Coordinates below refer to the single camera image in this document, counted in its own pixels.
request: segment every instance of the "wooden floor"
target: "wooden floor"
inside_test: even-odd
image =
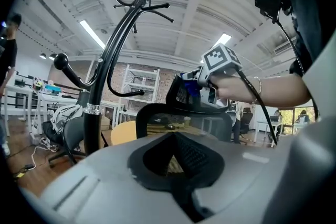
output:
[[[30,145],[29,132],[26,123],[18,120],[17,117],[9,119],[9,131],[10,137],[8,137],[7,140],[11,156],[7,161],[12,173],[16,173],[25,165],[33,164],[31,155],[34,152],[35,146]],[[109,145],[111,145],[110,133],[110,130],[103,131],[104,137]],[[253,143],[252,140],[254,139],[254,134],[254,131],[251,131],[244,135],[245,138],[249,139],[245,140],[248,146],[270,146],[269,144],[264,144],[264,142],[268,142],[268,138],[263,133],[258,135],[257,143]],[[37,167],[34,170],[28,171],[22,178],[18,179],[18,185],[39,196],[50,182],[71,167],[68,158],[65,156],[55,160],[53,162],[55,167],[50,168],[48,158],[52,157],[54,154],[57,153],[37,148],[34,155]]]

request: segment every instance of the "bangle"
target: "bangle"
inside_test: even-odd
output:
[[[263,85],[262,85],[262,83],[261,83],[261,79],[259,79],[258,77],[254,77],[255,79],[257,79],[258,81],[259,81],[259,96],[261,95],[261,89],[262,89],[262,87],[263,87]],[[252,102],[252,104],[256,104],[257,103],[257,98],[256,98],[256,100],[254,100],[253,102]]]

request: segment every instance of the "ceiling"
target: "ceiling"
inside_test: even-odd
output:
[[[222,34],[232,36],[227,45],[238,54],[246,74],[273,76],[288,72],[293,53],[275,55],[286,42],[278,26],[260,15],[254,0],[152,0],[153,5],[170,3],[162,9],[174,23],[155,14],[143,14],[138,33],[130,33],[120,61],[177,70],[199,64]],[[23,16],[21,32],[40,46],[71,59],[90,59],[102,49],[79,24],[86,20],[106,43],[125,12],[114,9],[115,0],[17,0],[15,9]],[[293,37],[291,19],[280,14],[280,22]]]

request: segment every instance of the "black shirt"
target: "black shirt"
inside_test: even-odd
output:
[[[291,0],[297,18],[297,51],[306,72],[327,45],[336,28],[335,0]],[[301,74],[295,61],[291,73]]]
[[[17,46],[15,39],[0,41],[0,86],[6,78],[8,67],[15,67]]]

